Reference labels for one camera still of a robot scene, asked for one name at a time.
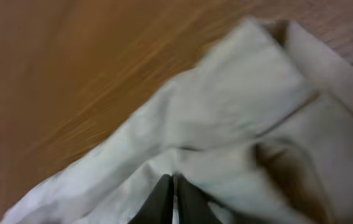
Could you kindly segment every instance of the garment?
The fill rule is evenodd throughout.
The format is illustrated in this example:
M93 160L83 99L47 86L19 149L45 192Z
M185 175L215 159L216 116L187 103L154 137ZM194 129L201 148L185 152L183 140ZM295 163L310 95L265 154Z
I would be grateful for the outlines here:
M304 32L289 29L297 39ZM128 223L160 177L175 172L236 212L311 223L252 160L254 144L281 138L309 155L325 194L316 184L314 192L328 198L336 218L353 217L353 185L345 182L353 180L353 115L345 98L338 100L338 86L313 81L316 72L295 40L280 45L246 20L106 141L32 189L1 223ZM222 208L213 210L233 222Z

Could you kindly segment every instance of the crumpled cloth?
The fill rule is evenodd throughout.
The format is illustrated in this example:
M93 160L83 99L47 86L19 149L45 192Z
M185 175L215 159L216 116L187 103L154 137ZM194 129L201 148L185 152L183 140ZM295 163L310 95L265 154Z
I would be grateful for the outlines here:
M353 223L353 100L344 85L319 78L330 74L313 53L324 46L298 24L291 32L281 44L247 19L106 141L34 187L1 223L128 223L159 178L176 172L237 213L312 223L252 159L253 144L278 138L308 153L333 215ZM297 44L303 39L316 47ZM213 211L232 223L225 209Z

